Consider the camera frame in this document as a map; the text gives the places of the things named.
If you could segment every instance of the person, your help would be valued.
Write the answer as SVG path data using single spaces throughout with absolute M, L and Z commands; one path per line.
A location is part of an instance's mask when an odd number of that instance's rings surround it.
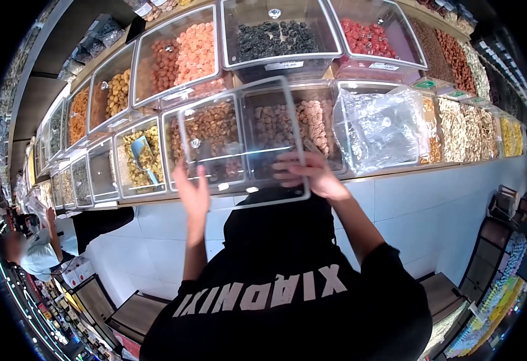
M 299 165 L 296 152 L 277 158 L 274 177 L 286 189 L 308 177 L 311 197 L 232 211 L 224 249 L 209 263 L 205 169 L 198 166 L 196 187 L 177 164 L 173 177 L 188 217 L 183 278 L 177 297 L 148 330 L 140 359 L 220 354 L 416 360 L 432 318 L 424 288 L 404 270 L 399 251 L 385 243 L 323 155 L 305 152 L 307 166 Z M 262 201 L 265 191 L 243 204 Z M 361 273 L 337 245 L 332 207 Z
M 86 211 L 69 218 L 56 218 L 53 208 L 49 208 L 47 228 L 29 239 L 16 231 L 0 237 L 0 259 L 48 281 L 53 274 L 65 271 L 61 265 L 83 253 L 89 242 L 132 220 L 132 207 Z

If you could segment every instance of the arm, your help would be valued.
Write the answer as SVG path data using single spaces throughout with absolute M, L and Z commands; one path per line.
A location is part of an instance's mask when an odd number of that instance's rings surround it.
M 185 261 L 183 263 L 183 280 L 195 281 L 207 264 L 205 250 L 205 223 L 209 210 L 210 197 L 205 177 L 205 167 L 198 166 L 199 186 L 188 179 L 187 170 L 181 159 L 173 170 L 181 203 L 187 213 L 187 240 L 185 241 Z
M 61 250 L 61 242 L 57 235 L 57 227 L 55 227 L 55 211 L 52 208 L 47 210 L 47 227 L 49 228 L 49 238 L 51 238 L 51 247 L 57 255 L 59 262 L 63 261 L 63 251 Z
M 280 161 L 273 165 L 277 170 L 288 170 L 288 173 L 276 173 L 274 177 L 286 180 L 284 187 L 295 187 L 302 182 L 302 176 L 308 177 L 313 193 L 326 198 L 339 217 L 348 235 L 349 242 L 361 262 L 368 254 L 382 243 L 385 243 L 377 228 L 369 221 L 360 205 L 345 185 L 334 176 L 326 163 L 323 154 L 304 152 L 305 164 L 297 160 L 297 152 L 283 153 L 277 157 Z

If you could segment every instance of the tiled floor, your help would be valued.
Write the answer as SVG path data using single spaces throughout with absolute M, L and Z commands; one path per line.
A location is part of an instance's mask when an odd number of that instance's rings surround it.
M 457 285 L 499 184 L 520 194 L 527 191 L 527 156 L 363 180 L 348 187 L 384 239 L 400 250 L 402 263 L 413 277 L 443 272 Z M 209 259 L 223 249 L 223 224 L 230 213 L 216 209 L 242 199 L 212 201 L 206 229 Z M 345 231 L 335 219 L 337 244 L 359 270 Z M 183 270 L 185 224 L 180 203 L 143 206 L 133 222 L 91 242 L 85 256 L 116 305 L 137 289 L 166 299 L 175 297 Z

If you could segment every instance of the white shirt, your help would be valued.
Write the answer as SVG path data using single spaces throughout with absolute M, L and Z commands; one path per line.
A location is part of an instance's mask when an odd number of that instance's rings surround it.
M 56 219 L 55 228 L 59 235 L 61 249 L 73 256 L 79 256 L 73 219 Z M 57 266 L 59 263 L 57 254 L 51 245 L 49 229 L 43 228 L 27 240 L 20 260 L 20 265 L 25 271 L 41 281 L 48 281 L 51 279 L 51 267 Z

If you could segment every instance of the woman's hand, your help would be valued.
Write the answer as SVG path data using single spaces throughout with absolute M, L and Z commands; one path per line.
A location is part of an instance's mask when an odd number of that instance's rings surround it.
M 55 226 L 55 218 L 57 218 L 57 215 L 55 214 L 55 210 L 52 207 L 49 207 L 49 209 L 47 209 L 47 212 L 45 213 L 45 218 L 47 219 L 47 227 L 51 228 Z
M 275 170 L 288 170 L 288 173 L 276 173 L 274 178 L 285 180 L 281 185 L 295 187 L 302 183 L 302 176 L 310 180 L 311 191 L 320 197 L 330 200 L 344 200 L 351 197 L 349 190 L 334 176 L 326 163 L 323 154 L 304 152 L 305 164 L 299 163 L 297 151 L 283 153 L 277 156 L 278 163 L 274 163 Z
M 199 186 L 196 187 L 191 180 L 188 179 L 187 170 L 183 165 L 184 160 L 180 159 L 173 170 L 173 179 L 175 179 L 181 203 L 183 203 L 183 207 L 185 207 L 185 211 L 187 212 L 187 217 L 189 217 L 188 222 L 205 222 L 211 201 L 209 197 L 209 189 L 207 187 L 207 178 L 205 177 L 205 167 L 202 165 L 197 167 Z

